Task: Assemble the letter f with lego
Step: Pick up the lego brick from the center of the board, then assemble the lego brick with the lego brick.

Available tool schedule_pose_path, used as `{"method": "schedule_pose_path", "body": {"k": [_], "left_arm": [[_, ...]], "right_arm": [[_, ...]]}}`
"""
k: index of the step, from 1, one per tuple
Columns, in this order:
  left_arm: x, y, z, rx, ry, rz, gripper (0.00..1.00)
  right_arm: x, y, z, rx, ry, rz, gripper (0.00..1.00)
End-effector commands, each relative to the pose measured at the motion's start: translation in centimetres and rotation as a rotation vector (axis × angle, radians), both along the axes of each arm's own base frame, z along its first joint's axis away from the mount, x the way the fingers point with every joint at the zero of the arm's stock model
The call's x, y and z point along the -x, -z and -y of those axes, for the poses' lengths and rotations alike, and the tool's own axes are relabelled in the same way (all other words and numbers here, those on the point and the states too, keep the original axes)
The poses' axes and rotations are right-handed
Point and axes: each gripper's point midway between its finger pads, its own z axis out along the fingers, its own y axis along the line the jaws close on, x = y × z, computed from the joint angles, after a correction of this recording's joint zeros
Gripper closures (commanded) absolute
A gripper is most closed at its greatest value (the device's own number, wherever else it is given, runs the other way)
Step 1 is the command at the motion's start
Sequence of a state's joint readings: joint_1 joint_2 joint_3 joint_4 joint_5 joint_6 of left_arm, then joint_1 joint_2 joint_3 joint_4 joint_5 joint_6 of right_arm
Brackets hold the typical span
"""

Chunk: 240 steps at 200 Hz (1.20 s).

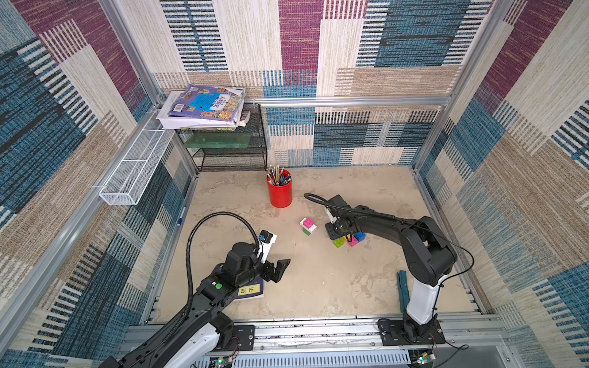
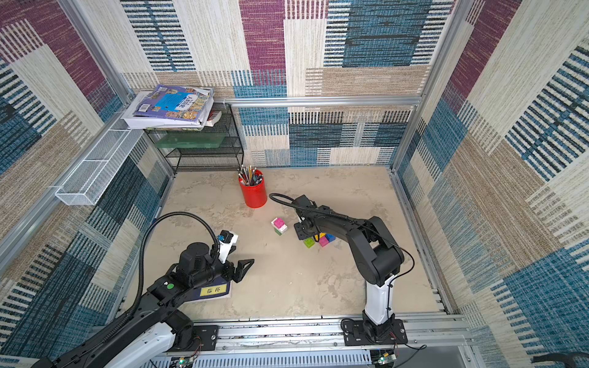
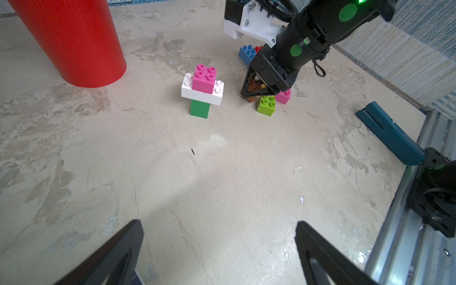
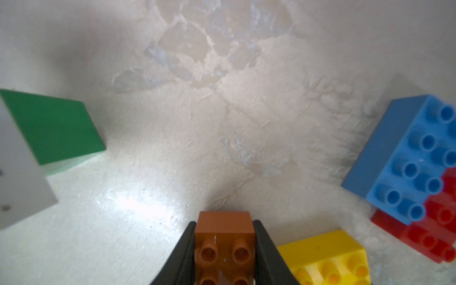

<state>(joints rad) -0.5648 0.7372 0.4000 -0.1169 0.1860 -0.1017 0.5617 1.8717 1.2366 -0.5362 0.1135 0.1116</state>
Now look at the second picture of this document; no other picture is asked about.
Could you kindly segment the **white lego brick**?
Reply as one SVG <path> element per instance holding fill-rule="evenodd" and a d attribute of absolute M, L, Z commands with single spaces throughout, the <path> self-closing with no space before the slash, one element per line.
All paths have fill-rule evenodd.
<path fill-rule="evenodd" d="M 282 219 L 275 219 L 272 223 L 272 226 L 277 231 L 277 233 L 283 234 L 287 229 L 288 226 Z"/>

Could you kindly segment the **pink lego brick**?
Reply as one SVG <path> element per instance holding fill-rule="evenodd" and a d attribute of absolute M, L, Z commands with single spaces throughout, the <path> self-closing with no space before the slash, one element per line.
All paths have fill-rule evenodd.
<path fill-rule="evenodd" d="M 284 221 L 280 218 L 276 218 L 272 221 L 272 224 L 274 225 L 274 227 L 276 228 L 282 228 L 283 225 L 285 225 Z"/>

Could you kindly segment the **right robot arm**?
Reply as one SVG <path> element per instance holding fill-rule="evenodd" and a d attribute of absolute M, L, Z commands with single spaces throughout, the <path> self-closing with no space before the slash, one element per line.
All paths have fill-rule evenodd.
<path fill-rule="evenodd" d="M 294 225 L 299 239 L 325 233 L 348 243 L 356 268 L 367 283 L 365 318 L 374 326 L 387 323 L 394 314 L 391 288 L 394 277 L 400 274 L 404 254 L 384 221 L 378 216 L 345 216 L 325 205 L 316 205 L 307 196 L 294 199 L 291 207 L 300 218 Z"/>

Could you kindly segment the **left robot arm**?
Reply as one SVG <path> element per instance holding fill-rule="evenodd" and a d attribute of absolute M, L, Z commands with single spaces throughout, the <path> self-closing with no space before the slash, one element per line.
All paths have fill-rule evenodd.
<path fill-rule="evenodd" d="M 127 313 L 86 340 L 72 351 L 51 360 L 41 358 L 34 367 L 106 367 L 150 328 L 162 324 L 172 334 L 171 342 L 187 345 L 192 339 L 192 324 L 179 307 L 196 288 L 209 285 L 221 277 L 239 283 L 254 265 L 254 259 L 221 262 L 213 259 L 210 247 L 202 242 L 188 245 L 179 263 L 158 278 L 147 291 L 136 298 Z"/>

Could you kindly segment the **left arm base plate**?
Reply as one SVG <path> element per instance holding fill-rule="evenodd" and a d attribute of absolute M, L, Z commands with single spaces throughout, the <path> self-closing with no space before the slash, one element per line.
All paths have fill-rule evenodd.
<path fill-rule="evenodd" d="M 191 335 L 182 333 L 179 341 L 170 349 L 176 352 L 214 351 L 216 349 L 219 325 L 194 325 Z"/>

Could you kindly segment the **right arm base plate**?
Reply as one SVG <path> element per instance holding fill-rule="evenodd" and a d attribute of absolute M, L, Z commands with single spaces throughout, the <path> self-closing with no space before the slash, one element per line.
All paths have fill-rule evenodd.
<path fill-rule="evenodd" d="M 368 345 L 404 345 L 408 343 L 406 328 L 401 319 L 393 315 L 383 324 L 376 325 L 370 319 L 343 318 L 340 328 L 347 347 Z"/>

